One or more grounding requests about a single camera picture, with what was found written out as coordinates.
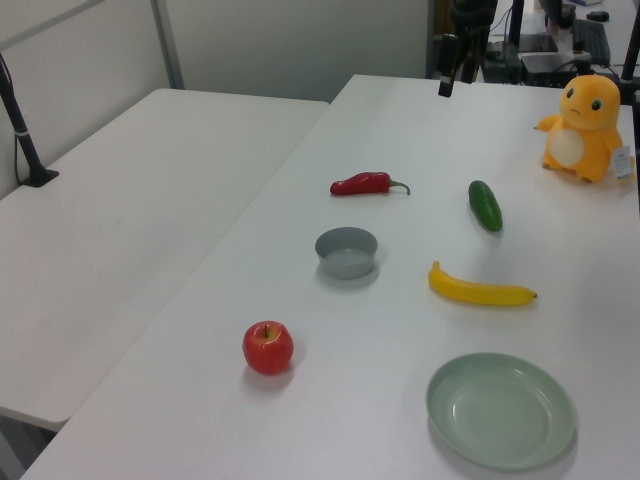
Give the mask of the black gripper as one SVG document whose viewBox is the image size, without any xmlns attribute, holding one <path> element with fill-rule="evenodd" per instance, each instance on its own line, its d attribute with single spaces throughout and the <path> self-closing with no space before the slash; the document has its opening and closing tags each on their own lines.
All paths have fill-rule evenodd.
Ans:
<svg viewBox="0 0 640 480">
<path fill-rule="evenodd" d="M 459 38 L 453 34 L 444 34 L 441 39 L 439 51 L 439 82 L 438 95 L 450 97 L 453 90 L 453 79 L 450 77 L 456 68 L 456 60 L 459 48 Z"/>
</svg>

